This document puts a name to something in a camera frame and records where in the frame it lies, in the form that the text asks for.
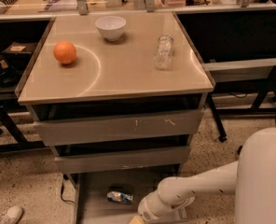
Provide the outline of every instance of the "black metal frame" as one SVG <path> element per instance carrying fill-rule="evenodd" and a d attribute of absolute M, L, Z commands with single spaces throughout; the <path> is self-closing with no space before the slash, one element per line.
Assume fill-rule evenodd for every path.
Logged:
<path fill-rule="evenodd" d="M 214 93 L 225 92 L 256 92 L 257 96 L 250 108 L 222 108 L 217 109 L 214 105 L 212 95 Z M 216 84 L 216 87 L 212 93 L 207 96 L 207 103 L 212 109 L 214 120 L 219 130 L 219 140 L 223 143 L 227 140 L 227 134 L 220 119 L 220 115 L 250 115 L 250 114 L 262 114 L 262 113 L 276 113 L 276 108 L 260 108 L 267 94 L 273 91 L 276 98 L 276 65 L 274 65 L 269 72 L 269 76 L 266 79 L 260 80 L 245 80 L 236 82 L 224 82 Z"/>
<path fill-rule="evenodd" d="M 8 98 L 5 98 L 5 96 L 3 96 L 3 98 L 0 100 L 0 121 L 7 128 L 9 133 L 14 137 L 17 143 L 1 145 L 0 153 L 45 147 L 42 141 L 28 141 L 21 130 L 17 127 L 16 123 L 9 116 L 8 113 L 27 111 L 25 106 L 21 106 L 18 104 L 17 98 L 13 99 L 12 97 L 13 95 L 10 94 Z M 14 105 L 7 106 L 7 102 L 11 102 Z"/>

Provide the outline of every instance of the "countertop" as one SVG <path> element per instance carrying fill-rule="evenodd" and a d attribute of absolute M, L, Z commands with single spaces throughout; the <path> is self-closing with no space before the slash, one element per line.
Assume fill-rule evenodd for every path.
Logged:
<path fill-rule="evenodd" d="M 82 102 L 212 91 L 214 86 L 171 12 L 119 12 L 126 21 L 117 42 L 101 37 L 94 23 L 105 13 L 57 16 L 19 97 L 21 105 Z M 172 35 L 171 70 L 154 64 L 160 35 Z M 68 40 L 77 59 L 61 65 L 54 45 Z"/>

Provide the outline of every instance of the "water bottle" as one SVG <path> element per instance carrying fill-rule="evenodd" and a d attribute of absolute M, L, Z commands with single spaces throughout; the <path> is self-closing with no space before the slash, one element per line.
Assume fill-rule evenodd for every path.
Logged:
<path fill-rule="evenodd" d="M 171 68 L 173 58 L 173 38 L 169 34 L 159 37 L 157 53 L 155 56 L 155 66 L 160 70 Z"/>

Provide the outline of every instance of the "white bowl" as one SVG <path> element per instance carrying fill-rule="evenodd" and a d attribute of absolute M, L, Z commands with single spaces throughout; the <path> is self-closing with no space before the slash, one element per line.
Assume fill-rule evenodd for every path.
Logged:
<path fill-rule="evenodd" d="M 107 16 L 95 22 L 99 33 L 109 41 L 119 40 L 123 35 L 126 21 L 118 16 Z"/>

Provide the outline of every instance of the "white sneaker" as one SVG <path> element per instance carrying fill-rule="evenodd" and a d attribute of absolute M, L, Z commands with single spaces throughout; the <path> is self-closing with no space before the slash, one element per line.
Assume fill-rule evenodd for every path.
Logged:
<path fill-rule="evenodd" d="M 23 209 L 14 205 L 0 215 L 0 224 L 17 224 L 23 216 Z"/>

